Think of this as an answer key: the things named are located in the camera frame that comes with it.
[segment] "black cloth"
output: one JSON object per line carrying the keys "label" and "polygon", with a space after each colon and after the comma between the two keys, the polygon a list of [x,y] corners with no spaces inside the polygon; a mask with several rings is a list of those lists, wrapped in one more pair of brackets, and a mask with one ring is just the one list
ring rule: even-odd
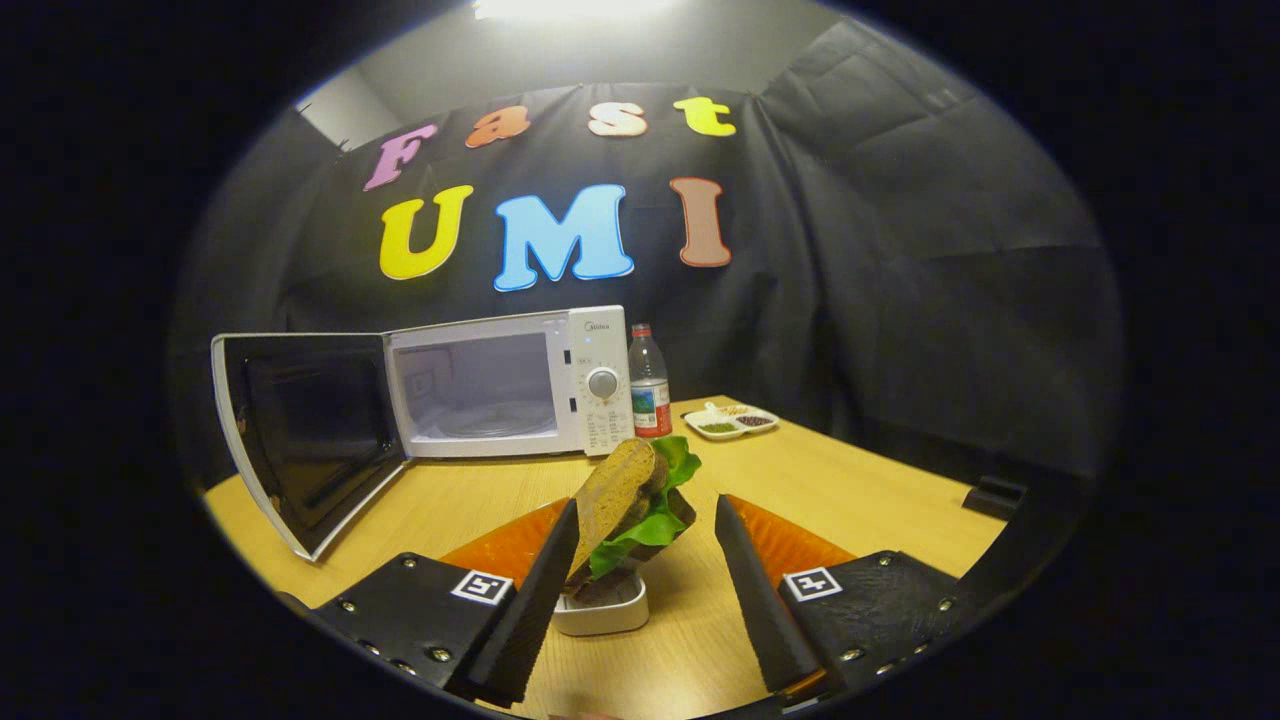
{"label": "black cloth", "polygon": [[[737,132],[691,131],[672,104],[695,96],[728,106],[721,120]],[[643,106],[648,132],[591,133],[588,110],[604,101]],[[509,105],[529,109],[529,129],[465,146],[477,119]],[[270,172],[239,170],[215,199],[179,299],[174,413],[206,487],[234,473],[212,406],[212,334],[384,332],[604,304],[653,325],[673,400],[730,395],[964,480],[1004,455],[1100,471],[1120,328],[1088,211],[998,108],[865,26],[832,27],[760,97],[594,85],[424,118],[388,137],[429,123],[435,136],[367,192],[380,142],[338,159],[300,123],[282,118],[246,160]],[[728,265],[681,263],[677,177],[723,188]],[[494,208],[535,195],[559,219],[600,183],[626,188],[620,223],[635,270],[552,282],[532,263],[531,288],[494,290],[504,233]],[[422,250],[435,233],[431,197],[457,184],[475,192],[449,260],[385,277],[381,214],[422,199],[411,245]]]}

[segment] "microwave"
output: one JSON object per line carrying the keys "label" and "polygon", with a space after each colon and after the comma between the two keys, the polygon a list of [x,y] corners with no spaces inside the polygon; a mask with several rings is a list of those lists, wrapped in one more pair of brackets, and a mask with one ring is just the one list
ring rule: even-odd
{"label": "microwave", "polygon": [[236,468],[311,561],[415,457],[607,455],[634,436],[618,305],[385,333],[219,334],[211,352]]}

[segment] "blue letter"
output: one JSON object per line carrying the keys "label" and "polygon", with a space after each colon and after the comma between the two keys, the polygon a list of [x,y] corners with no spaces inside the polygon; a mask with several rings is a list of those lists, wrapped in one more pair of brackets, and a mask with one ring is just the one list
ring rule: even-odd
{"label": "blue letter", "polygon": [[622,251],[618,232],[618,202],[626,193],[621,184],[584,187],[558,223],[536,195],[498,205],[495,213],[507,222],[507,237],[502,274],[494,278],[493,287],[500,292],[534,287],[538,274],[529,266],[526,247],[534,251],[552,282],[564,275],[575,245],[580,256],[573,264],[573,277],[594,281],[628,274],[635,263]]}

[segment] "green lettuce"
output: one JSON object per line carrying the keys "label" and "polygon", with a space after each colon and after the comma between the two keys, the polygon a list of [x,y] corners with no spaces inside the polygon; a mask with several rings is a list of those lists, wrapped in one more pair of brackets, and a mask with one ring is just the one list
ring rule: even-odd
{"label": "green lettuce", "polygon": [[689,452],[689,439],[681,436],[662,437],[649,445],[667,460],[667,483],[650,498],[649,512],[643,520],[591,551],[589,564],[593,580],[599,580],[611,573],[636,546],[666,547],[687,527],[671,511],[667,493],[671,488],[689,482],[689,478],[703,466],[703,461]]}

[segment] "water bottle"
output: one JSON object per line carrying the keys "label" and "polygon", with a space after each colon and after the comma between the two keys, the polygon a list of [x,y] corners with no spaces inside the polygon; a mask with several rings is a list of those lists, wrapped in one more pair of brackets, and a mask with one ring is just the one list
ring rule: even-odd
{"label": "water bottle", "polygon": [[667,386],[667,361],[648,323],[631,325],[631,413],[636,437],[654,438],[671,434],[671,388]]}

